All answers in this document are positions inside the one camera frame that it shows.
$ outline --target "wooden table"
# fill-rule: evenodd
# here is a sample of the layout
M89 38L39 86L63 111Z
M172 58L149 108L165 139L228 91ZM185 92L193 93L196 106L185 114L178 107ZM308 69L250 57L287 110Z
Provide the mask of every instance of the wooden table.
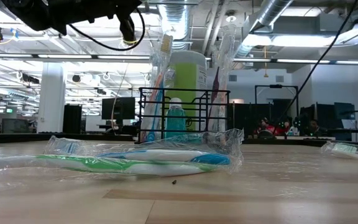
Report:
M0 153L38 154L44 146L0 144ZM72 171L1 171L0 223L358 223L358 161L308 146L243 145L242 151L244 164L231 175L74 172L62 179Z

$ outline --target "blue bottle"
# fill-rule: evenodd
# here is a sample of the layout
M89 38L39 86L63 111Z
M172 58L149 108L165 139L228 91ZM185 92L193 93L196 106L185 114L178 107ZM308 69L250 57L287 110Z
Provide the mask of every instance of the blue bottle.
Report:
M181 108L181 99L172 98L170 101L169 110L167 116L186 116L185 110ZM186 118L166 118L165 119L165 130L186 130ZM179 136L186 134L185 132L166 132L165 138Z

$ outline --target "plastic bag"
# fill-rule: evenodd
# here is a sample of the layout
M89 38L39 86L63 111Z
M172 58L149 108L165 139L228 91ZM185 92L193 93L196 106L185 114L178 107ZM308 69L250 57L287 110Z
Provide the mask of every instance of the plastic bag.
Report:
M90 173L189 175L216 168L207 164L173 161L135 161L110 157L37 155L0 156L0 170L24 167L66 169Z
M168 70L168 64L171 57L171 48L172 48L172 36L164 35L161 45L157 45L153 49L153 54L150 56L152 59L153 70L151 83L152 87L155 88L164 88L165 86L165 74ZM162 98L161 90L152 90L151 93L147 94L147 101L156 101L161 102L164 99ZM161 104L160 103L146 103L144 109L145 115L161 115ZM160 118L143 118L141 128L148 130L157 130L160 129ZM156 139L161 139L160 132L158 131L142 131L140 133L140 142L154 141Z
M229 73L232 70L232 63L234 60L234 43L236 26L229 24L222 28L223 37L219 51L213 52L214 68L216 69L216 76L214 78L213 90L227 90L227 81L229 80ZM226 93L214 92L211 96L212 103L227 103ZM210 117L226 116L225 106L211 106L209 111ZM208 130L222 131L226 129L226 121L224 119L214 119L208 121Z
M52 137L46 154L94 156L135 161L172 161L212 165L234 172L242 164L240 145L244 132L238 129L174 136L143 144L87 144Z
M340 158L358 159L358 145L329 142L321 148L323 154L330 154Z

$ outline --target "bottle cap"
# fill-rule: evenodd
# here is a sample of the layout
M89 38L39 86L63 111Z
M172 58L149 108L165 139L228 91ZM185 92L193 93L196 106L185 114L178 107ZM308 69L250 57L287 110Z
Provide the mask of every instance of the bottle cap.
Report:
M181 103L181 99L179 98L172 98L170 101L170 106L169 108L173 108L174 106L180 107L181 108L181 104L176 104L176 103Z

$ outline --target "red object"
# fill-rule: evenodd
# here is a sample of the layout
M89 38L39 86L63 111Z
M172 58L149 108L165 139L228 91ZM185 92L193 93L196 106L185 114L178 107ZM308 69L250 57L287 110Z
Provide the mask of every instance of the red object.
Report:
M287 133L287 132L290 130L290 128L291 128L291 127L287 127L287 128L278 127L278 128L276 129L276 132L274 133L274 135L275 135L275 136L283 136L285 133ZM268 125L266 126L265 130L270 131L271 133L273 133L273 131L274 131L274 126L268 124Z

